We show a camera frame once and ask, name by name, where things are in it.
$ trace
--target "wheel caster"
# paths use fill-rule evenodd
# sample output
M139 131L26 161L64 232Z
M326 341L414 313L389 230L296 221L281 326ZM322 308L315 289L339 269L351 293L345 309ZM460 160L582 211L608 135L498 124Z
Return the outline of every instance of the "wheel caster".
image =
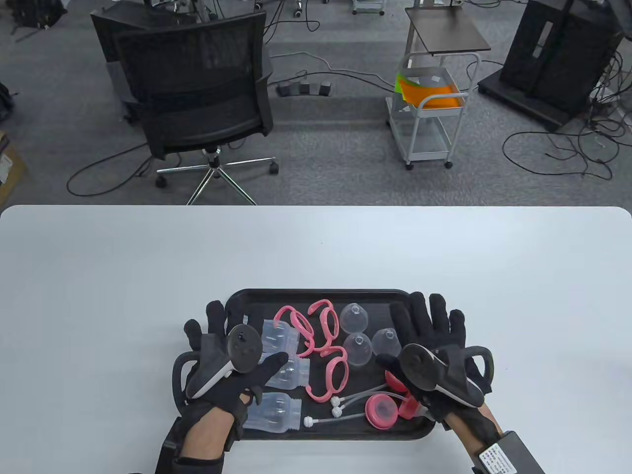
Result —
M155 184L156 184L156 188L164 189L167 187L167 178L159 174L158 176L156 176Z

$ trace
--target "clear plastic bottle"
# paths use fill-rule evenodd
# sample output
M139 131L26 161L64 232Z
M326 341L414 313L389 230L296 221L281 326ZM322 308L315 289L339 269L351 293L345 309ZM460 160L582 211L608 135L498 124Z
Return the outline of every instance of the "clear plastic bottle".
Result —
M264 345L263 352L266 354L277 352L296 354L298 349L298 330L285 321L266 319L261 332L261 342Z
M248 419L243 425L250 430L268 433L285 433L301 427L301 400L290 398L286 393L264 393L261 405L248 407Z
M262 363L264 359L272 354L261 354ZM296 354L289 356L288 363L268 380L266 386L281 390L292 390L296 387L305 387L310 383L310 360L301 359Z

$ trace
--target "chrome chair leg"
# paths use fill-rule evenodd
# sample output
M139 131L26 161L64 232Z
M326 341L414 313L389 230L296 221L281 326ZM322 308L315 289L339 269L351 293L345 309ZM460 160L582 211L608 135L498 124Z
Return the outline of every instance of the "chrome chair leg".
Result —
M156 173L157 174L171 174L171 173L181 173L183 171L201 171L201 170L207 170L208 168L209 168L209 165L207 164L198 164L195 166L180 166L178 168L157 169Z
M265 163L267 161L276 161L276 156L271 156L269 158L257 158L254 160L233 161L232 163L226 163L222 166L226 168L229 166L239 166L240 164Z
M239 194L241 194L244 197L244 199L250 202L253 206L257 205L255 200L252 197L248 196L248 193L244 191L243 189L241 189L241 186L235 183L233 178L228 176L228 174L223 169L217 168L217 171L219 171L219 175L222 178L224 178L224 181L227 182L229 185L231 185L235 191L237 191Z
M200 194L202 194L202 191L204 191L204 188L209 184L209 181L213 178L213 175L217 170L218 168L209 168L207 173L204 175L204 178L189 198L189 201L186 203L187 206L190 206L197 201L197 198L200 197Z

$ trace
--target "floor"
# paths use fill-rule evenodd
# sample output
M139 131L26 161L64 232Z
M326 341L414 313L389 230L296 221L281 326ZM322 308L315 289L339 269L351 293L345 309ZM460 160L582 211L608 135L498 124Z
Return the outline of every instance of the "floor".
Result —
M308 18L320 28L308 32L304 23L283 23L270 42L272 54L308 51L338 68L372 71L394 80L406 42L404 7L410 0L388 0L385 16L351 14L350 0L322 4L312 0ZM107 1L72 0L69 13L49 30L11 35L8 12L0 10L0 81L19 95L16 111L0 125L13 137L29 167L29 175L6 205L14 204L183 204L199 174L169 179L166 189L154 186L154 174L134 178L112 193L79 198L66 191L66 180L100 157L144 142L138 127L122 118L105 71L99 42L89 13ZM222 0L227 15L252 9L252 0ZM498 8L466 5L492 50L483 56L503 61L520 21L523 5L503 1ZM283 11L290 20L291 8ZM624 58L632 54L622 46ZM272 79L291 77L300 70L322 71L324 65L307 56L273 59ZM466 83L464 62L455 62L457 82ZM497 68L486 63L482 74ZM317 81L321 76L311 76ZM623 149L612 163L614 179L579 176L537 176L511 164L501 145L515 131L541 130L529 119L474 93L472 107L454 155L454 167L418 164L406 171L385 125L386 92L362 82L331 76L333 96L278 98L270 90L274 131L251 137L239 150L226 150L226 159L274 155L278 176L265 167L235 169L233 178L259 204L275 205L614 205L632 210L632 150ZM608 143L592 137L586 147L595 156L609 156ZM508 152L539 171L578 171L581 159L556 162L542 135L517 137ZM109 188L131 174L149 152L138 150L81 175L77 192ZM199 164L190 153L184 164ZM175 158L167 160L174 164ZM221 180L210 185L199 204L242 204Z

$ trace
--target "chair base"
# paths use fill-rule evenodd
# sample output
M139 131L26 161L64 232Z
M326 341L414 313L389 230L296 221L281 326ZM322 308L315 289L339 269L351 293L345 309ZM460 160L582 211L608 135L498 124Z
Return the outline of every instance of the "chair base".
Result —
M238 185L230 175L225 172L224 168L227 167L235 167L241 166L244 164L255 164L255 163L270 163L270 174L277 174L279 172L279 165L276 163L276 157L272 156L269 158L258 158L254 160L244 160L244 161L234 161L232 163L222 164L219 160L219 155L221 153L221 149L218 147L215 152L208 152L204 150L204 154L208 158L208 164L196 165L196 166L181 166L178 168L164 168L156 171L158 177L156 178L156 186L159 188L164 188L167 185L167 181L164 177L165 174L171 173L185 173L187 171L206 171L204 177L200 184L196 187L195 191L187 201L186 205L192 205L197 201L198 197L204 191L204 188L209 184L211 178L222 178L225 182L227 182L231 188L237 191L248 203L252 205L257 205L255 200L249 196L249 194L242 189L240 185Z

